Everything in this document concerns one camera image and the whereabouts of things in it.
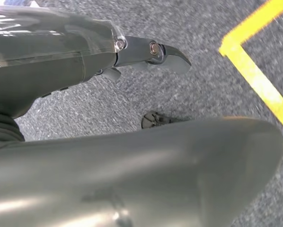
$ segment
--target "metal bolt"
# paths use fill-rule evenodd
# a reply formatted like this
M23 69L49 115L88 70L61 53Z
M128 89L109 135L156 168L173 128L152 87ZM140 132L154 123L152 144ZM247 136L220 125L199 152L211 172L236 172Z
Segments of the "metal bolt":
M116 46L118 51L121 51L121 50L124 49L125 45L126 45L126 43L123 40L118 40L115 43L115 46Z
M158 45L155 42L151 42L150 53L152 55L157 55L157 53L158 53Z

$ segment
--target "screw head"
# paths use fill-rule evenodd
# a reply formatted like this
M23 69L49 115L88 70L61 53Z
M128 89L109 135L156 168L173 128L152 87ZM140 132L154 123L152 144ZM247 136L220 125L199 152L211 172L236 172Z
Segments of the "screw head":
M157 55L158 53L158 45L155 42L151 42L150 53L152 55Z

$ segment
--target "carpeted floor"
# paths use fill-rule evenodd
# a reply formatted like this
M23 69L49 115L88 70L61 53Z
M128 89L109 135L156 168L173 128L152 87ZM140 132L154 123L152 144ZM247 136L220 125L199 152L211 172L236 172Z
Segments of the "carpeted floor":
M192 61L186 75L122 69L106 78L37 100L17 121L26 140L135 131L148 110L180 118L244 115L278 123L231 62L218 52L222 38L263 0L50 0L56 7L111 19L127 35L155 38ZM244 45L283 95L283 15ZM283 162L277 175L234 227L283 227Z

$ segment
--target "yellow tape line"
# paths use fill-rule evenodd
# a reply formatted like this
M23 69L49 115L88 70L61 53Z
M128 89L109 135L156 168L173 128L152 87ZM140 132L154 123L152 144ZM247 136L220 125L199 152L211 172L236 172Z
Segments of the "yellow tape line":
M283 124L283 97L259 69L241 44L283 13L283 0L269 0L226 34L220 53L227 56L247 82Z
M227 57L283 124L283 97L241 46L228 52Z

